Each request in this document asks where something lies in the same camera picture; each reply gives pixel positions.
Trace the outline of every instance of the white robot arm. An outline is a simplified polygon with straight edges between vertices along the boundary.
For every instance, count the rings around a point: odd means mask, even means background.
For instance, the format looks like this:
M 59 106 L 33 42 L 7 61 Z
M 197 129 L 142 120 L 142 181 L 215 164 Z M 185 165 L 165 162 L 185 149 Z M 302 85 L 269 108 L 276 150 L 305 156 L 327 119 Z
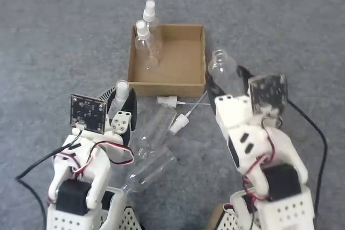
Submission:
M 72 95 L 74 128 L 63 145 L 66 149 L 53 158 L 47 230 L 141 230 L 126 194 L 108 187 L 111 161 L 134 160 L 128 147 L 132 113 L 121 109 L 110 122 L 105 107 L 105 100 Z
M 233 215 L 237 229 L 313 230 L 308 171 L 290 138 L 275 127 L 280 120 L 277 103 L 271 105 L 268 98 L 253 107 L 251 94 L 215 98 L 216 121 L 245 188 L 231 196 L 224 210 Z M 236 229 L 223 221 L 218 229 Z

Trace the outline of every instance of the cardboard box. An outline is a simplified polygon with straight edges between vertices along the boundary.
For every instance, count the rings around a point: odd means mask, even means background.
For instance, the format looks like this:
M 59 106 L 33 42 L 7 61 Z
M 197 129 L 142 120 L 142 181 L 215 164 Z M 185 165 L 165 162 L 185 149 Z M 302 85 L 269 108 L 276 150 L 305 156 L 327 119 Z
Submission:
M 139 96 L 199 97 L 205 86 L 205 34 L 198 24 L 163 24 L 160 65 L 147 70 L 136 58 L 132 29 L 128 82 Z

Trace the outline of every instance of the white spray cap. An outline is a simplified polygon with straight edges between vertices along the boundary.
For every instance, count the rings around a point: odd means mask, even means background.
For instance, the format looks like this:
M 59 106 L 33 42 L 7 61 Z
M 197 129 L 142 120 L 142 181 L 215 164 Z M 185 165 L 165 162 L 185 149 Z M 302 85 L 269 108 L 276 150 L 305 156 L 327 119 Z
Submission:
M 189 123 L 189 120 L 187 116 L 185 116 L 184 114 L 180 114 L 179 117 L 177 117 L 175 122 L 170 127 L 169 131 L 173 135 L 176 135 L 176 133 L 178 133 L 178 131 L 184 128 L 188 123 Z
M 115 104 L 119 109 L 125 104 L 129 94 L 129 83 L 125 80 L 120 80 L 116 83 Z
M 177 96 L 169 96 L 169 97 L 158 96 L 157 97 L 157 103 L 158 104 L 165 104 L 171 108 L 176 108 Z
M 145 21 L 139 20 L 136 22 L 135 26 L 139 39 L 147 40 L 148 38 L 150 38 L 150 31 Z
M 144 9 L 142 18 L 148 23 L 152 22 L 155 19 L 155 15 L 156 15 L 155 8 L 156 8 L 156 2 L 154 0 L 146 1 L 146 6 Z

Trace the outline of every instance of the clear plastic bottle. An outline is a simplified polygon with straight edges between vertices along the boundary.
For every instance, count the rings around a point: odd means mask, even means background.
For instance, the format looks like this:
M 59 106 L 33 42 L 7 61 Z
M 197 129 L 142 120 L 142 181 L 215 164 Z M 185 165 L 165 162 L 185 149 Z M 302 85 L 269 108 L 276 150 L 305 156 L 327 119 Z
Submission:
M 136 30 L 136 56 L 146 69 L 154 69 L 159 65 L 160 46 L 149 32 L 145 21 L 137 21 Z
M 122 190 L 125 193 L 144 190 L 176 162 L 176 158 L 166 146 L 160 147 L 150 157 L 132 168 Z
M 212 52 L 208 73 L 213 80 L 212 83 L 225 94 L 231 94 L 233 97 L 243 95 L 242 80 L 237 74 L 236 61 L 224 50 Z
M 156 2 L 147 0 L 142 18 L 147 23 L 150 33 L 155 37 L 157 45 L 162 48 L 163 38 L 160 21 L 156 16 Z
M 161 105 L 157 113 L 151 116 L 143 128 L 139 140 L 133 142 L 135 149 L 139 150 L 139 159 L 147 158 L 163 144 L 163 140 L 176 117 L 176 110 L 165 105 Z

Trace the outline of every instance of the circuit board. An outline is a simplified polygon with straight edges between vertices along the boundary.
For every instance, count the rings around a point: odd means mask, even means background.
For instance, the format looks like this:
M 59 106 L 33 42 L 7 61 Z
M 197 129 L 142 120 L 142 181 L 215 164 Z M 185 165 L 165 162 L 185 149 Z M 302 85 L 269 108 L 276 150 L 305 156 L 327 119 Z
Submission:
M 249 89 L 253 114 L 260 114 L 268 105 L 283 111 L 287 102 L 287 79 L 284 75 L 250 78 Z
M 71 95 L 71 127 L 80 126 L 85 130 L 104 134 L 107 101 L 83 95 Z

